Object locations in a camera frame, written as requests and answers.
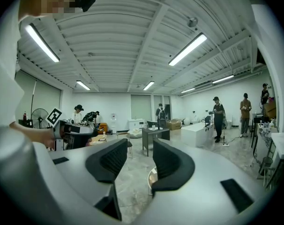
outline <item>white ceiling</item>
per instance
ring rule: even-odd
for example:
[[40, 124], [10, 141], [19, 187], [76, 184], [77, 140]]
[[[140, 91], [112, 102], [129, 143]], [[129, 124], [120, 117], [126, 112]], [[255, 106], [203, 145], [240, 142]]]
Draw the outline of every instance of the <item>white ceiling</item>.
[[[246, 10], [230, 0], [96, 0], [63, 18], [41, 18], [34, 25], [60, 57], [54, 63], [24, 30], [21, 54], [65, 85], [92, 92], [180, 94], [200, 83], [248, 73], [257, 46], [237, 16]], [[190, 17], [198, 25], [189, 28]], [[168, 62], [200, 32], [209, 39], [176, 66]]]

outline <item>white shirt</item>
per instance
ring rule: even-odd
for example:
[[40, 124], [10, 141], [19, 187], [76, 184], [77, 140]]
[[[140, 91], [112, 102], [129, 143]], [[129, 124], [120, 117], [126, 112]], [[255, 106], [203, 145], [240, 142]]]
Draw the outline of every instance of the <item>white shirt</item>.
[[20, 39], [18, 15], [20, 0], [6, 10], [0, 19], [0, 126], [15, 121], [16, 108], [24, 95], [15, 82], [17, 42]]
[[75, 122], [75, 124], [78, 124], [82, 121], [82, 114], [73, 112], [71, 115], [71, 119]]

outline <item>fluorescent light fixture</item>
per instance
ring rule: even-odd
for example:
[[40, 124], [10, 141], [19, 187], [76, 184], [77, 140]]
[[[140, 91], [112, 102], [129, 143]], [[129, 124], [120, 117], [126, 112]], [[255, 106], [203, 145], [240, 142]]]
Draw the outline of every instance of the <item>fluorescent light fixture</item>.
[[195, 48], [197, 48], [200, 44], [202, 44], [207, 37], [200, 33], [196, 38], [192, 40], [182, 51], [179, 52], [170, 62], [170, 66], [176, 65], [179, 61], [181, 61], [184, 57], [186, 57], [189, 53], [191, 53]]
[[217, 81], [214, 81], [213, 83], [222, 82], [222, 81], [227, 80], [227, 79], [230, 79], [230, 78], [232, 78], [232, 77], [234, 77], [234, 75], [231, 75], [231, 76], [229, 76], [229, 77], [225, 77], [225, 78], [223, 78], [223, 79], [219, 79], [219, 80], [217, 80]]
[[148, 85], [143, 89], [144, 91], [146, 91], [148, 88], [150, 88], [155, 82], [151, 81], [148, 83]]
[[25, 30], [28, 34], [34, 39], [34, 41], [42, 48], [42, 50], [54, 61], [59, 62], [59, 57], [53, 52], [50, 46], [45, 42], [43, 37], [41, 37], [40, 33], [36, 29], [34, 24], [30, 24], [25, 27]]
[[181, 92], [181, 93], [185, 93], [185, 92], [189, 92], [189, 91], [193, 91], [193, 90], [195, 90], [195, 88], [191, 88], [191, 89], [186, 90], [186, 91], [183, 91], [183, 92]]
[[82, 83], [82, 81], [76, 81], [79, 85], [81, 85], [83, 88], [85, 88], [86, 90], [90, 91], [91, 89], [88, 88], [85, 84]]

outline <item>ceiling beam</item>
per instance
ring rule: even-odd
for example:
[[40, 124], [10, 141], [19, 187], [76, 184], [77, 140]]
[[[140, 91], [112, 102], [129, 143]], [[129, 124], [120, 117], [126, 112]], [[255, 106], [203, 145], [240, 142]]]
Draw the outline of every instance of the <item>ceiling beam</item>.
[[180, 77], [185, 75], [187, 72], [190, 72], [192, 69], [200, 66], [202, 63], [206, 62], [207, 60], [210, 60], [210, 59], [216, 57], [217, 55], [220, 54], [220, 51], [225, 52], [225, 51], [235, 47], [236, 45], [238, 45], [239, 43], [241, 43], [245, 39], [249, 38], [249, 36], [250, 36], [249, 31], [248, 30], [243, 30], [242, 32], [240, 32], [236, 36], [234, 36], [234, 37], [230, 38], [229, 40], [227, 40], [226, 42], [222, 43], [219, 46], [219, 48], [216, 47], [215, 49], [213, 49], [212, 51], [210, 51], [206, 55], [204, 55], [201, 58], [199, 58], [199, 60], [195, 61], [194, 63], [192, 63], [191, 65], [189, 65], [185, 69], [183, 69], [180, 72], [178, 72], [173, 77], [169, 78], [167, 81], [165, 81], [162, 84], [162, 87], [170, 84], [171, 82], [173, 82], [176, 79], [179, 79]]
[[159, 25], [161, 24], [161, 21], [165, 17], [165, 15], [168, 12], [168, 9], [170, 8], [170, 5], [173, 3], [173, 1], [174, 0], [162, 0], [163, 4], [159, 5], [158, 10], [156, 11], [156, 13], [155, 13], [150, 25], [149, 25], [148, 31], [146, 33], [146, 36], [145, 36], [144, 41], [142, 43], [141, 49], [139, 51], [139, 55], [138, 55], [137, 61], [136, 61], [135, 66], [134, 66], [134, 70], [133, 70], [133, 73], [132, 73], [132, 76], [131, 76], [130, 83], [129, 83], [128, 88], [127, 88], [127, 92], [129, 92], [129, 90], [131, 88], [131, 83], [133, 83], [133, 81], [134, 81], [135, 75], [138, 71], [139, 66], [141, 65], [142, 59], [143, 59], [145, 53], [147, 52], [147, 49], [148, 49], [153, 37], [155, 36], [155, 33], [156, 33]]
[[234, 70], [236, 70], [236, 69], [238, 69], [238, 68], [240, 68], [240, 67], [243, 67], [243, 66], [249, 64], [250, 62], [251, 62], [250, 58], [244, 59], [244, 60], [242, 60], [241, 62], [238, 62], [238, 63], [235, 63], [235, 64], [231, 65], [232, 68], [230, 68], [230, 67], [224, 68], [224, 69], [222, 69], [222, 70], [220, 70], [220, 71], [218, 71], [218, 72], [215, 72], [215, 73], [213, 73], [213, 74], [211, 74], [211, 75], [209, 75], [209, 76], [203, 77], [203, 78], [201, 78], [201, 79], [195, 81], [194, 83], [189, 84], [189, 85], [186, 86], [186, 87], [182, 87], [182, 88], [178, 88], [178, 89], [176, 89], [176, 90], [173, 90], [173, 91], [171, 91], [171, 93], [182, 92], [183, 90], [193, 88], [194, 86], [196, 86], [196, 85], [198, 85], [198, 84], [200, 84], [200, 83], [204, 83], [204, 82], [206, 82], [206, 81], [209, 81], [209, 80], [211, 80], [211, 79], [214, 79], [215, 77], [219, 77], [219, 76], [221, 76], [222, 74], [229, 73], [229, 72], [232, 71], [232, 69], [233, 69], [233, 71], [234, 71]]
[[254, 67], [256, 66], [256, 60], [257, 60], [257, 57], [258, 57], [258, 43], [257, 41], [255, 40], [254, 37], [251, 37], [250, 39], [250, 42], [251, 42], [251, 73], [254, 72]]
[[72, 65], [75, 68], [79, 77], [81, 75], [86, 80], [86, 82], [91, 83], [93, 87], [95, 88], [95, 90], [99, 92], [99, 87], [97, 86], [93, 78], [83, 69], [79, 60], [75, 57], [75, 55], [69, 48], [55, 20], [50, 17], [43, 17], [43, 18], [40, 18], [40, 20], [42, 24], [45, 26], [45, 28], [47, 29], [47, 31], [52, 36], [53, 40], [57, 43], [58, 47], [64, 53], [66, 60], [68, 60], [70, 65]]

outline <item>jeans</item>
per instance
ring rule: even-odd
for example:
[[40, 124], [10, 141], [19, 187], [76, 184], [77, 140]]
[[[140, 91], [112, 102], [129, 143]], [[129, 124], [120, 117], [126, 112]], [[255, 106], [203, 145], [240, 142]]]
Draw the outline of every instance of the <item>jeans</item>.
[[216, 132], [217, 132], [217, 137], [221, 137], [222, 134], [222, 120], [214, 120]]
[[248, 131], [249, 118], [242, 118], [241, 123], [241, 134], [245, 134]]

